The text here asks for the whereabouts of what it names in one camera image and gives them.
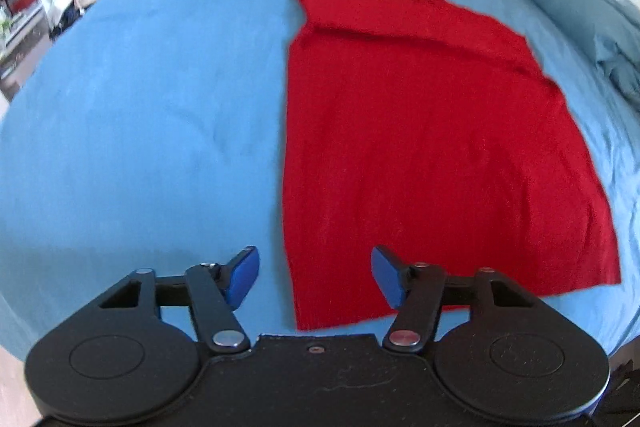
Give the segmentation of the blue rolled duvet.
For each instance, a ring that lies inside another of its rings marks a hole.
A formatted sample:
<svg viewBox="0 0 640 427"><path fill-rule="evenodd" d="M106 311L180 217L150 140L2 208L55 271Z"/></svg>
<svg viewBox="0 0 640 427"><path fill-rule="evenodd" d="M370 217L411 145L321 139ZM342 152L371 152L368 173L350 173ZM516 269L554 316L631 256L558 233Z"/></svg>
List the blue rolled duvet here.
<svg viewBox="0 0 640 427"><path fill-rule="evenodd" d="M606 0L532 0L633 107L639 107L639 27Z"/></svg>

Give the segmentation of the red knit garment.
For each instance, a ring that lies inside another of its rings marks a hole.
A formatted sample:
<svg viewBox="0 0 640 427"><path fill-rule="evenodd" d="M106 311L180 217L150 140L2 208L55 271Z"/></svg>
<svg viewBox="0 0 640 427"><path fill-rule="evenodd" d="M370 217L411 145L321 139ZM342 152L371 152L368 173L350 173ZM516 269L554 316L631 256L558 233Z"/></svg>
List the red knit garment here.
<svg viewBox="0 0 640 427"><path fill-rule="evenodd" d="M612 211L526 40L447 0L297 0L284 249L302 331L390 313L372 249L538 296L620 283Z"/></svg>

